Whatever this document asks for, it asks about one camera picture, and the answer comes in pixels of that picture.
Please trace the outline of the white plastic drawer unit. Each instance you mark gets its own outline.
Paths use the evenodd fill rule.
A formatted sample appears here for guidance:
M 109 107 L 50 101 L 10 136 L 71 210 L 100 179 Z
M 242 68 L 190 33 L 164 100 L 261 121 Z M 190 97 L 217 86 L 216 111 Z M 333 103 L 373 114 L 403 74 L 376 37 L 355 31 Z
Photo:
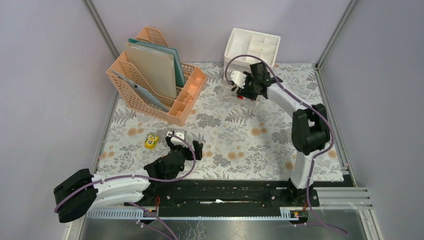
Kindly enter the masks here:
M 256 100 L 237 98 L 238 87 L 230 80 L 232 71 L 264 75 L 269 73 L 272 85 L 267 89 L 268 99 L 279 103 L 284 98 L 278 77 L 274 77 L 269 68 L 275 63 L 281 38 L 276 35 L 234 28 L 230 34 L 224 52 L 223 84 L 220 87 L 219 97 L 225 101 L 237 104 L 258 105 L 262 99 L 259 95 Z

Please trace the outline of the teal file folder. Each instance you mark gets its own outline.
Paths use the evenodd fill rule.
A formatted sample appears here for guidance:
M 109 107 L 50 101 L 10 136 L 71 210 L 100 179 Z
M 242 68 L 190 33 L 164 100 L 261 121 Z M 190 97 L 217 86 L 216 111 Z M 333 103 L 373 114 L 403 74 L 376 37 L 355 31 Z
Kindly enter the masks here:
M 186 79 L 184 76 L 184 71 L 183 71 L 183 67 L 180 61 L 178 51 L 175 48 L 163 46 L 163 45 L 159 45 L 155 43 L 139 41 L 133 38 L 129 38 L 128 42 L 172 55 L 174 58 L 173 62 L 174 62 L 174 72 L 175 72 L 175 84 L 177 87 L 180 87 L 180 88 L 184 87 L 186 83 Z

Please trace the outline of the light blue clipboard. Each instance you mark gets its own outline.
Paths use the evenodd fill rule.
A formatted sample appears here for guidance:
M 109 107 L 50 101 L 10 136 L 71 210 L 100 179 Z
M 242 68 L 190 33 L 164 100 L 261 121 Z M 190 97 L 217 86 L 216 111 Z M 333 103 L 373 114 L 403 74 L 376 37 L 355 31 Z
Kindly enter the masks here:
M 159 109 L 161 109 L 162 111 L 168 113 L 169 109 L 165 107 L 165 105 L 163 103 L 161 103 L 153 94 L 151 94 L 147 89 L 143 88 L 142 86 L 140 86 L 139 84 L 133 82 L 132 80 L 130 80 L 129 78 L 123 76 L 122 74 L 118 73 L 115 70 L 109 69 L 111 70 L 115 75 L 117 75 L 120 79 L 126 81 L 131 88 L 143 99 L 147 100 L 148 102 L 150 102 L 151 104 L 155 105 L 156 107 L 158 107 Z

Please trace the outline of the beige file folder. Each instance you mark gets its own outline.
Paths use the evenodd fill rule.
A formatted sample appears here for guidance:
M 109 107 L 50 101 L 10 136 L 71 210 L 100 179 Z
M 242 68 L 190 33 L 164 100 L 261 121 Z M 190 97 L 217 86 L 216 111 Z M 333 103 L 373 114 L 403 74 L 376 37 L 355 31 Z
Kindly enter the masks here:
M 127 61 L 133 64 L 152 90 L 169 99 L 177 98 L 174 57 L 135 43 L 124 44 Z

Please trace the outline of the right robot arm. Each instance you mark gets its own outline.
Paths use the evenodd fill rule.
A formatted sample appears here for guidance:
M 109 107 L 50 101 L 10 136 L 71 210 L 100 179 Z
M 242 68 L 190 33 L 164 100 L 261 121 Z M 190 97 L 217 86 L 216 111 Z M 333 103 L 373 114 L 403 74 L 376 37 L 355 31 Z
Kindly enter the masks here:
M 283 194 L 293 206 L 301 205 L 312 193 L 315 158 L 331 140 L 327 109 L 323 104 L 310 105 L 286 88 L 263 62 L 250 65 L 250 71 L 230 73 L 238 96 L 255 101 L 262 96 L 291 116 L 291 142 L 297 151 L 295 168 Z

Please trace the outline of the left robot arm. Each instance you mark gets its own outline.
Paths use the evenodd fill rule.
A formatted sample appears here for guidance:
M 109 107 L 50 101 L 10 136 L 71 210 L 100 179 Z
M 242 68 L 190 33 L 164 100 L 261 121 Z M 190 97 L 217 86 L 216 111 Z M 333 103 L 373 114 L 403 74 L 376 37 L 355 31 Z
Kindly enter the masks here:
M 183 137 L 171 133 L 166 137 L 168 154 L 130 173 L 100 175 L 83 168 L 57 185 L 54 190 L 54 212 L 60 223 L 69 223 L 84 216 L 89 210 L 126 202 L 152 204 L 153 183 L 172 183 L 188 176 L 178 176 L 186 161 L 200 161 L 203 143 L 187 143 Z

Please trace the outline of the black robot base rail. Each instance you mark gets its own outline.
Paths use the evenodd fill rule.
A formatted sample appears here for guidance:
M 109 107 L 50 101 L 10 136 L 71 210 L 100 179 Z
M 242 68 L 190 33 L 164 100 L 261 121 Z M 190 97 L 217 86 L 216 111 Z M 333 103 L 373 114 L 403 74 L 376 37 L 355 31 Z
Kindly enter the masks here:
M 319 207 L 315 189 L 296 190 L 288 181 L 180 180 L 154 182 L 136 204 L 162 218 L 279 217 L 281 209 Z

